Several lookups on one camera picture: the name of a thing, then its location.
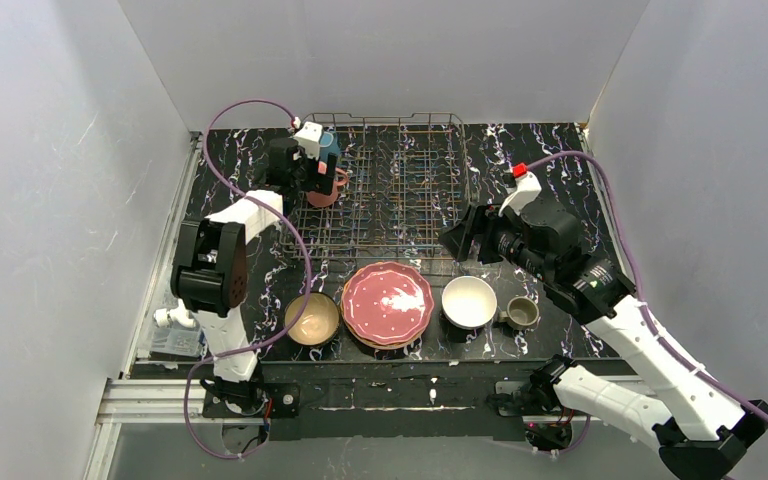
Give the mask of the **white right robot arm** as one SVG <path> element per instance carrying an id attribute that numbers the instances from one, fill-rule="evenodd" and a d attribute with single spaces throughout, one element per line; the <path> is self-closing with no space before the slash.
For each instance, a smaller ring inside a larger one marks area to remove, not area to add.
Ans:
<path id="1" fill-rule="evenodd" d="M 651 389 L 644 395 L 556 355 L 534 371 L 528 398 L 594 415 L 654 450 L 679 479 L 723 479 L 768 427 L 768 404 L 737 401 L 677 360 L 673 341 L 608 258 L 582 248 L 579 220 L 554 201 L 521 210 L 472 205 L 439 236 L 458 261 L 506 261 L 541 281 L 546 297 L 608 343 Z"/>

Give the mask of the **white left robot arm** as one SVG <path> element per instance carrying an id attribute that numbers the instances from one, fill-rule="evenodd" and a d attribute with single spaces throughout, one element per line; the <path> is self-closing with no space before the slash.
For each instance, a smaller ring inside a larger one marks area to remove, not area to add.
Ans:
<path id="1" fill-rule="evenodd" d="M 170 289 L 204 335 L 213 376 L 201 385 L 215 399 L 243 410 L 259 403 L 263 389 L 256 377 L 257 352 L 281 337 L 249 341 L 240 310 L 249 274 L 248 244 L 276 224 L 298 237 L 287 217 L 291 198 L 299 192 L 331 192 L 340 156 L 330 133 L 273 139 L 259 189 L 242 193 L 218 213 L 181 223 Z"/>

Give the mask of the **blue ceramic mug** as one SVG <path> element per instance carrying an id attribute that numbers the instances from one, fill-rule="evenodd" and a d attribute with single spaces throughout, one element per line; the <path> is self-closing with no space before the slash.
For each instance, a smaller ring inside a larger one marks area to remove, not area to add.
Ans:
<path id="1" fill-rule="evenodd" d="M 319 139 L 319 145 L 319 160 L 321 162 L 327 163 L 330 155 L 334 155 L 337 159 L 342 155 L 342 149 L 333 132 L 323 131 Z"/>

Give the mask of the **beige ceramic mug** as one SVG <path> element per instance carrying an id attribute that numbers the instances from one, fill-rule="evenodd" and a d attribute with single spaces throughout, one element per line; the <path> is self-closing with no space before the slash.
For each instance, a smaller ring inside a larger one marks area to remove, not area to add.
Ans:
<path id="1" fill-rule="evenodd" d="M 539 306 L 525 296 L 512 298 L 498 314 L 499 322 L 516 331 L 535 326 L 539 319 Z"/>

